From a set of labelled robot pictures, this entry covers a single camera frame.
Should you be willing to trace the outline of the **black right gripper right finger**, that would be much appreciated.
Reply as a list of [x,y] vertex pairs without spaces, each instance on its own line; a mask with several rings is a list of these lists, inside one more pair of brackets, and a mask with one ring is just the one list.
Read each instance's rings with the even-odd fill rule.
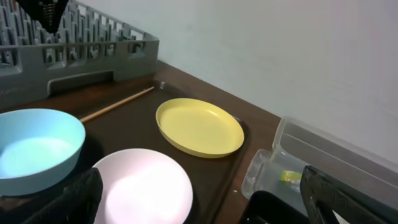
[[348,223],[389,222],[389,207],[313,166],[305,166],[300,192],[310,223],[338,223],[336,214]]

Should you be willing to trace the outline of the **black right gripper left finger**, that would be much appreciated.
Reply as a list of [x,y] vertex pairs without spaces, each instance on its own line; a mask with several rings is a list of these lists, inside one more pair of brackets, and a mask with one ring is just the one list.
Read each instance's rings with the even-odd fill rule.
[[97,168],[78,174],[24,223],[93,223],[103,193]]

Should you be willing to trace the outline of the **dark brown serving tray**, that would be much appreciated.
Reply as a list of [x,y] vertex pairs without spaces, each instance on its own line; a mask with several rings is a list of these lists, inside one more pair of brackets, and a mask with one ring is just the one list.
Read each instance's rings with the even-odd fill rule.
[[191,94],[162,82],[149,82],[142,90],[154,90],[125,106],[90,121],[86,140],[72,172],[60,183],[44,191],[15,197],[1,197],[1,223],[22,223],[21,215],[32,213],[34,205],[47,193],[61,193],[66,183],[113,152],[128,148],[146,148],[166,154],[188,174],[193,187],[193,206],[187,223],[212,223],[230,186],[233,175],[248,148],[244,141],[232,154],[219,159],[191,156],[173,147],[160,133],[155,112],[163,102],[189,98]]

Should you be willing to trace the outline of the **green snack wrapper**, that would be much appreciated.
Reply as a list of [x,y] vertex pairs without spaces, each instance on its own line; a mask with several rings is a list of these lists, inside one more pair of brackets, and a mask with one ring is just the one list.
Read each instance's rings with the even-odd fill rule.
[[279,180],[291,184],[299,184],[302,178],[302,173],[291,170],[283,170],[280,174]]

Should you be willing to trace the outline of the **black food waste tray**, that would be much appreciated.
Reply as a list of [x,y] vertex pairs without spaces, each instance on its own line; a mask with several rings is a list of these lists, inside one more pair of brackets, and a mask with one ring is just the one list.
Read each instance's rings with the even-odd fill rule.
[[240,224],[309,224],[308,218],[270,192],[251,195]]

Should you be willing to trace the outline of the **light blue plastic bowl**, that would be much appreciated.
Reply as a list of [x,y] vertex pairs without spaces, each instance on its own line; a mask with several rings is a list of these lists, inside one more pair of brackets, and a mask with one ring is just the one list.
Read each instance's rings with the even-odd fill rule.
[[75,168],[85,137],[83,123],[63,111],[2,113],[1,195],[29,195],[59,183]]

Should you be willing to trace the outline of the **yellow plastic plate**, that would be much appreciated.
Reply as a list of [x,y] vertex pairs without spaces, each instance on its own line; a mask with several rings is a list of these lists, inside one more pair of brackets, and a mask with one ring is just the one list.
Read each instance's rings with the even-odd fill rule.
[[238,120],[211,103],[174,98],[162,103],[155,114],[163,137],[177,149],[202,158],[216,159],[237,151],[244,142]]

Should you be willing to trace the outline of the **right wooden chopstick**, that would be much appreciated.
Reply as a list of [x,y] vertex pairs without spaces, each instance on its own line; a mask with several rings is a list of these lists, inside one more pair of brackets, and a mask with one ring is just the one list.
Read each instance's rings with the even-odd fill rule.
[[155,88],[155,87],[152,86],[152,87],[150,87],[150,88],[148,88],[148,89],[145,89],[145,90],[140,91],[139,93],[136,93],[136,94],[134,94],[134,95],[131,95],[131,96],[129,96],[129,97],[123,99],[123,100],[120,100],[120,101],[118,101],[118,102],[115,102],[115,103],[113,103],[113,104],[111,104],[111,105],[109,105],[109,106],[107,106],[107,107],[105,107],[105,108],[102,108],[102,109],[100,109],[100,110],[98,110],[98,111],[96,111],[96,112],[94,112],[94,113],[92,113],[92,114],[89,114],[89,115],[87,115],[87,116],[81,118],[80,121],[81,121],[82,123],[86,123],[86,122],[88,122],[88,121],[91,121],[92,119],[95,119],[95,118],[101,116],[102,114],[108,113],[108,112],[110,112],[111,110],[113,110],[113,109],[115,109],[115,108],[117,108],[117,107],[119,107],[119,106],[121,106],[121,105],[123,105],[123,104],[125,104],[125,103],[128,103],[128,102],[130,102],[130,101],[132,101],[132,100],[134,100],[134,99],[136,99],[136,98],[138,98],[138,97],[140,97],[140,96],[142,96],[142,95],[144,95],[144,94],[146,94],[146,93],[152,91],[154,88]]

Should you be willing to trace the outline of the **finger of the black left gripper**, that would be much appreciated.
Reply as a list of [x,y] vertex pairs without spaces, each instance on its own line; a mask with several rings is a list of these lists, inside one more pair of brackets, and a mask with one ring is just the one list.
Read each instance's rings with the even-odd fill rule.
[[68,0],[17,0],[31,19],[39,21],[50,34],[58,31]]

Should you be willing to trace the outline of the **clear plastic waste bin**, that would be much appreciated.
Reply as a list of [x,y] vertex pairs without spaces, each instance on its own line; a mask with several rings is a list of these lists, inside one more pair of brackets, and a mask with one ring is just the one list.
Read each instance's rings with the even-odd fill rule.
[[279,180],[283,170],[303,173],[305,166],[338,179],[389,207],[397,222],[397,164],[365,151],[297,119],[281,119],[271,150],[258,150],[241,191],[249,200],[256,191],[270,192],[307,218],[300,183]]

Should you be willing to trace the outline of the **grey plastic dishwasher rack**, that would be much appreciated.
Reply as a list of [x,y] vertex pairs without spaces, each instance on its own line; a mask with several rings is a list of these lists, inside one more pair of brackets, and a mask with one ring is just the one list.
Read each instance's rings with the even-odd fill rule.
[[159,38],[79,1],[47,32],[18,1],[1,1],[1,108],[56,90],[156,71]]

